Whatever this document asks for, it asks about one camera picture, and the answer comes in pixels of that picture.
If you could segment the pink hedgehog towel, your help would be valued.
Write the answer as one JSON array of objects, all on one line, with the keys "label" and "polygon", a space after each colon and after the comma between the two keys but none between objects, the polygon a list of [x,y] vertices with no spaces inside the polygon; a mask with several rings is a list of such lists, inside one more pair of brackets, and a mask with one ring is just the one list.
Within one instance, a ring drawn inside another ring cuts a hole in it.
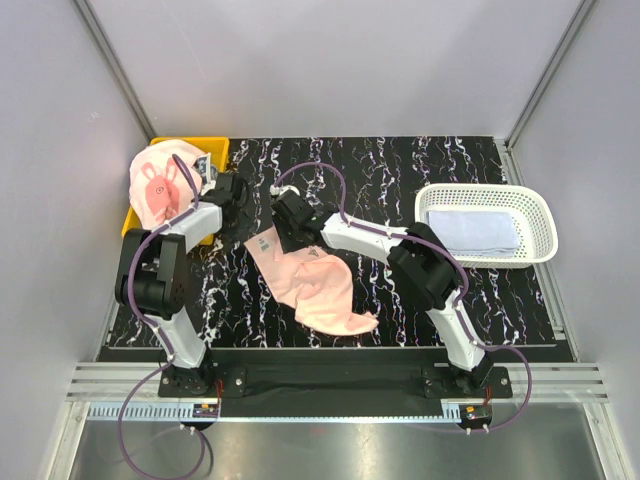
[{"label": "pink hedgehog towel", "polygon": [[347,264],[317,246],[286,253],[271,227],[244,243],[274,299],[295,320],[330,336],[356,336],[378,326],[376,317],[353,310],[353,278]]}]

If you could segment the light blue towel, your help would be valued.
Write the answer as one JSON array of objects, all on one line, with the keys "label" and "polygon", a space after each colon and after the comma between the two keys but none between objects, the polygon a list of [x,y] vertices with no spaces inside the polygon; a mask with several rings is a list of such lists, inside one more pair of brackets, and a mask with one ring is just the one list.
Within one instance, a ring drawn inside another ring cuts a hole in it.
[{"label": "light blue towel", "polygon": [[429,211],[426,223],[451,254],[505,257],[520,247],[513,217],[498,211]]}]

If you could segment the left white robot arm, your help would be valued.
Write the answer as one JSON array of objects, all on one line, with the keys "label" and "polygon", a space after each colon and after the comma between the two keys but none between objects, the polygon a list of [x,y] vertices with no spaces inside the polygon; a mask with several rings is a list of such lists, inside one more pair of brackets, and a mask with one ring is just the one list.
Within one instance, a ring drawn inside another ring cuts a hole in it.
[{"label": "left white robot arm", "polygon": [[165,377],[196,396],[214,388],[216,372],[187,312],[187,254],[205,237],[235,227],[248,196],[240,174],[220,173],[214,187],[185,212],[153,230],[131,229],[123,238],[116,301],[159,341],[166,354]]}]

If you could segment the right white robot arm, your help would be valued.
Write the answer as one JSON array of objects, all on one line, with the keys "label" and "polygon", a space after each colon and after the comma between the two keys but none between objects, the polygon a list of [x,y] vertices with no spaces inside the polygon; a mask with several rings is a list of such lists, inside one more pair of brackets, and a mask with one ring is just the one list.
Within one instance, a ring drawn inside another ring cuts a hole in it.
[{"label": "right white robot arm", "polygon": [[384,227],[338,211],[316,209],[293,187],[270,190],[272,219],[283,250],[304,247],[344,250],[384,263],[396,292],[427,311],[447,351],[449,381],[466,396],[490,383],[493,362],[459,298],[468,283],[429,226]]}]

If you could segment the blue patterned towel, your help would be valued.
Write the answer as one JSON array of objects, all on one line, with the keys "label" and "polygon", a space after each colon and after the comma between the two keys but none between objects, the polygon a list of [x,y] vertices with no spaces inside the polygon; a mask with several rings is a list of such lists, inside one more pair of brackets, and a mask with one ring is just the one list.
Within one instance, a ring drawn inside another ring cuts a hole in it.
[{"label": "blue patterned towel", "polygon": [[202,194],[215,187],[219,170],[213,164],[210,152],[196,158],[194,169],[198,172],[201,178],[200,192]]}]

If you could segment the yellow plastic bin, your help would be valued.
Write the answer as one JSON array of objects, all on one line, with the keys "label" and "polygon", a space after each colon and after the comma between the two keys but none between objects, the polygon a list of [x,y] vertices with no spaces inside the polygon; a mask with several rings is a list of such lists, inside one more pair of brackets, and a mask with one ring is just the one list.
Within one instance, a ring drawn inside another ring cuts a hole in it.
[{"label": "yellow plastic bin", "polygon": [[130,164],[130,207],[121,233],[133,228],[154,229],[183,213],[194,201],[193,188],[174,156],[186,164],[195,189],[203,192],[208,175],[226,170],[229,146],[226,137],[154,138]]}]

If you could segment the pink rabbit towel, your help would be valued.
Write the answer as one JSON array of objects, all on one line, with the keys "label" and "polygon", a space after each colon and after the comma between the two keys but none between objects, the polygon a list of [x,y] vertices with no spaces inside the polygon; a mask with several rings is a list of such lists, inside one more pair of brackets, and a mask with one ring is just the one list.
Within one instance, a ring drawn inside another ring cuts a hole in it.
[{"label": "pink rabbit towel", "polygon": [[130,205],[143,229],[152,230],[184,212],[194,199],[189,182],[177,166],[177,155],[191,174],[197,192],[201,178],[194,169],[196,158],[205,152],[179,139],[151,145],[133,159],[130,173]]}]

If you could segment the white perforated plastic basket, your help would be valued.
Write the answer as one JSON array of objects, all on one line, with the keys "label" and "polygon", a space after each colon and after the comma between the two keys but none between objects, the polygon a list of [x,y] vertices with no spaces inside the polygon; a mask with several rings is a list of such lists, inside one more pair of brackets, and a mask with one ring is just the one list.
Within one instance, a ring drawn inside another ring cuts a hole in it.
[{"label": "white perforated plastic basket", "polygon": [[465,268],[522,269],[551,260],[558,251],[558,234],[551,211],[541,195],[517,185],[436,183],[418,191],[414,217],[425,221],[435,211],[498,212],[510,216],[518,248],[499,256],[454,253]]}]

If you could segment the left controller board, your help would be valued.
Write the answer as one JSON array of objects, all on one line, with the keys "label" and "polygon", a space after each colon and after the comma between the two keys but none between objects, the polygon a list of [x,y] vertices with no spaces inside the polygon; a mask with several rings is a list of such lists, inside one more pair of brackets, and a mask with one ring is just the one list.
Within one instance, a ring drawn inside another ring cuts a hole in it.
[{"label": "left controller board", "polygon": [[196,403],[193,406],[193,418],[217,419],[220,417],[218,403]]}]

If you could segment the controller board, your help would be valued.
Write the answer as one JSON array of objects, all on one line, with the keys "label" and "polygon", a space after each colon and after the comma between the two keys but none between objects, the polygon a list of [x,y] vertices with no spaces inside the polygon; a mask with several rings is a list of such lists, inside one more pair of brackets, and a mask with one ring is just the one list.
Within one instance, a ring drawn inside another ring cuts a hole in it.
[{"label": "controller board", "polygon": [[490,405],[466,405],[461,411],[461,418],[470,422],[490,423],[492,416]]},{"label": "controller board", "polygon": [[218,403],[196,403],[193,406],[193,418],[217,419],[220,417]]}]

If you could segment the right controller board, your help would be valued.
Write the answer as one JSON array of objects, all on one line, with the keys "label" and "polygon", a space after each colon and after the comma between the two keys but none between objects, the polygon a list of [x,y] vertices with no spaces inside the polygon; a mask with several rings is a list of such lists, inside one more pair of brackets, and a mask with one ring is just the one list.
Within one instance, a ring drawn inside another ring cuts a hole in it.
[{"label": "right controller board", "polygon": [[492,416],[490,405],[466,405],[461,411],[461,418],[470,422],[490,423]]}]

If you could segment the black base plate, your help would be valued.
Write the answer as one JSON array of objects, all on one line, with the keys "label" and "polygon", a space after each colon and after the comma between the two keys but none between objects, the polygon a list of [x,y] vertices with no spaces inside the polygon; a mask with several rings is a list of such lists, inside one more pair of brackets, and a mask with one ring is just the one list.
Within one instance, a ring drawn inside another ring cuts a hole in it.
[{"label": "black base plate", "polygon": [[433,348],[216,349],[195,369],[168,368],[158,393],[219,400],[225,420],[339,423],[426,423],[444,416],[448,401],[513,396],[507,369],[491,358],[467,374]]}]

